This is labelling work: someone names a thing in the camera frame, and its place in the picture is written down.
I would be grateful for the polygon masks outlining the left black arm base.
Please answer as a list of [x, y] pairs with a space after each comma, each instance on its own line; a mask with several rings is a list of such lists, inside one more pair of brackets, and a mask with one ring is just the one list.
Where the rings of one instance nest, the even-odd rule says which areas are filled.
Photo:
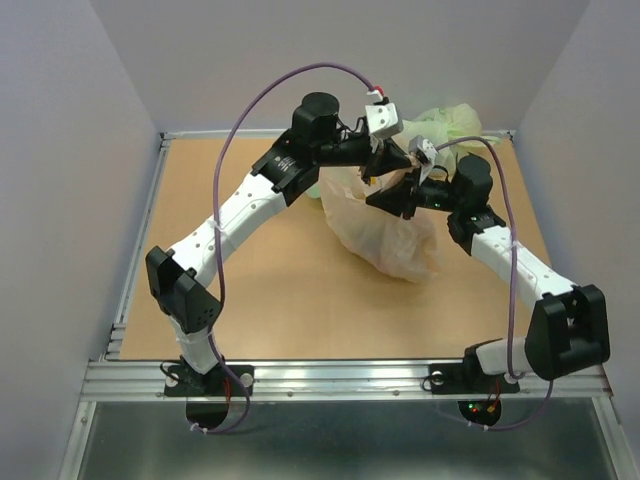
[[200, 374], [184, 359], [162, 362], [165, 377], [163, 395], [186, 400], [185, 417], [192, 431], [203, 435], [230, 433], [248, 416], [255, 380], [255, 368], [249, 364], [231, 365], [233, 380], [220, 366]]

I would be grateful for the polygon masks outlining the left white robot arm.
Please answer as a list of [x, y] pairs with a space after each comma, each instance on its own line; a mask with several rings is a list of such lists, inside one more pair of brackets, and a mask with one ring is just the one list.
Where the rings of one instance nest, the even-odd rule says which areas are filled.
[[145, 263], [151, 294], [173, 325], [188, 382], [199, 393], [215, 392], [222, 382], [221, 361], [213, 344], [213, 325], [223, 302], [209, 293], [223, 264], [262, 224], [291, 206], [319, 179], [323, 167], [356, 167], [364, 182], [401, 172], [398, 184], [366, 198], [368, 205], [409, 219], [416, 210], [411, 195], [419, 175], [393, 138], [402, 129], [394, 103], [369, 92], [372, 103], [360, 130], [341, 124], [340, 104], [329, 93], [304, 96], [285, 130], [251, 167], [240, 186], [214, 206], [211, 217], [168, 250], [152, 248]]

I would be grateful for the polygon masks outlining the banana print plastic bag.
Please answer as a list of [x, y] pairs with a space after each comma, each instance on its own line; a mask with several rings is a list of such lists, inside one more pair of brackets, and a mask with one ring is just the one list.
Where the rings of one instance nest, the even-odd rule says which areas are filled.
[[326, 222], [341, 244], [381, 273], [413, 283], [439, 270], [436, 227], [427, 213], [406, 220], [365, 198], [397, 184], [404, 169], [362, 181], [357, 167], [326, 167], [317, 183]]

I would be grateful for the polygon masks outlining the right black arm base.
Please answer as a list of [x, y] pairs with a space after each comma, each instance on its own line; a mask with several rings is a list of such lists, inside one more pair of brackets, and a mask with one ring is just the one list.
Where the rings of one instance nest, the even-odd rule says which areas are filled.
[[434, 395], [465, 395], [458, 401], [461, 419], [489, 430], [500, 420], [501, 395], [519, 393], [520, 385], [518, 381], [509, 383], [503, 373], [482, 370], [477, 350], [486, 343], [467, 347], [459, 361], [431, 364], [420, 387]]

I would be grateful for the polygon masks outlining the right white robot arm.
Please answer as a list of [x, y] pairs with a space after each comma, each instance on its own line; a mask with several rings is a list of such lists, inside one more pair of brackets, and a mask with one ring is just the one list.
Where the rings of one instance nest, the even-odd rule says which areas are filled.
[[410, 219], [419, 208], [447, 213], [452, 240], [509, 285], [509, 299], [531, 310], [525, 336], [509, 335], [467, 349], [463, 384], [482, 390], [496, 375], [534, 373], [552, 381], [606, 363], [611, 355], [604, 293], [556, 273], [525, 248], [491, 208], [489, 163], [463, 157], [449, 180], [406, 173], [366, 198], [369, 206]]

